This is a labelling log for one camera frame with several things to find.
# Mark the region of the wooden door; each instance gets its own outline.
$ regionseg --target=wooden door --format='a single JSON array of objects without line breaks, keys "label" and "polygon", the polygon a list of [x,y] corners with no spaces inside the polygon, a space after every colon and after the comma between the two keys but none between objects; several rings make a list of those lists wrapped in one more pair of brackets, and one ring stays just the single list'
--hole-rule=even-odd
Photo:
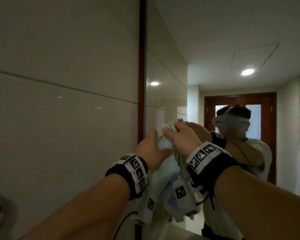
[{"label": "wooden door", "polygon": [[276,184],[276,93],[254,93],[230,96],[208,96],[204,100],[204,127],[214,131],[212,119],[216,116],[216,106],[241,105],[260,109],[261,140],[264,141],[272,151],[272,164],[268,175],[268,181]]}]

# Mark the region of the door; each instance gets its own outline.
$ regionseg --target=door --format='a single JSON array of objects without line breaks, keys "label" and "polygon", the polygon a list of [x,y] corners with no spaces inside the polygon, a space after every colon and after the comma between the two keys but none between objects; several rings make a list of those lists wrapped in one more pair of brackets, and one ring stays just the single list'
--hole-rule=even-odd
[{"label": "door", "polygon": [[208,96],[204,100],[204,127],[209,131],[216,128],[212,119],[216,110],[230,105],[246,106],[251,110],[250,127],[247,137],[264,141],[272,151],[272,164],[268,181],[276,184],[276,93],[254,93],[230,96]]}]

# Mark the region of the door glass panel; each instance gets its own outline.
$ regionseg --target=door glass panel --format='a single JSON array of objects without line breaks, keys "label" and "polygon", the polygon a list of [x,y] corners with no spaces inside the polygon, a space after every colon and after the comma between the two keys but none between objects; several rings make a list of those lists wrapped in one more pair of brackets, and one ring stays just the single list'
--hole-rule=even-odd
[{"label": "door glass panel", "polygon": [[[224,108],[224,107],[227,107],[227,105],[216,105],[216,116],[217,116],[217,111],[218,111],[219,109]],[[219,133],[219,130],[218,130],[217,127],[215,128],[215,132]]]},{"label": "door glass panel", "polygon": [[261,104],[247,104],[251,110],[250,127],[246,137],[261,140]]}]

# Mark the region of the ear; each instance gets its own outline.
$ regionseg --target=ear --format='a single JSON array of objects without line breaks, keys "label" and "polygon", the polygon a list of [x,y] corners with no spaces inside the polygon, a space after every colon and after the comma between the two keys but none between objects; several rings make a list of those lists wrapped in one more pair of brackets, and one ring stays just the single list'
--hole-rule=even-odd
[{"label": "ear", "polygon": [[250,126],[250,122],[245,123],[245,125],[244,125],[245,132],[248,131],[249,126]]}]

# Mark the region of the ceiling light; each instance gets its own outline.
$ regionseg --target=ceiling light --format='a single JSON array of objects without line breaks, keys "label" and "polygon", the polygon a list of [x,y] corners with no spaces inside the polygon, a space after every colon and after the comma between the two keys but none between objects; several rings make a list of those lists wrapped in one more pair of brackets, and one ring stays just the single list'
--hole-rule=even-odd
[{"label": "ceiling light", "polygon": [[158,86],[159,83],[157,81],[153,81],[152,83],[150,83],[150,85],[152,85],[152,86]]},{"label": "ceiling light", "polygon": [[254,73],[254,70],[253,69],[247,69],[247,70],[244,70],[241,75],[242,76],[248,76],[248,75],[251,75],[252,73]]}]

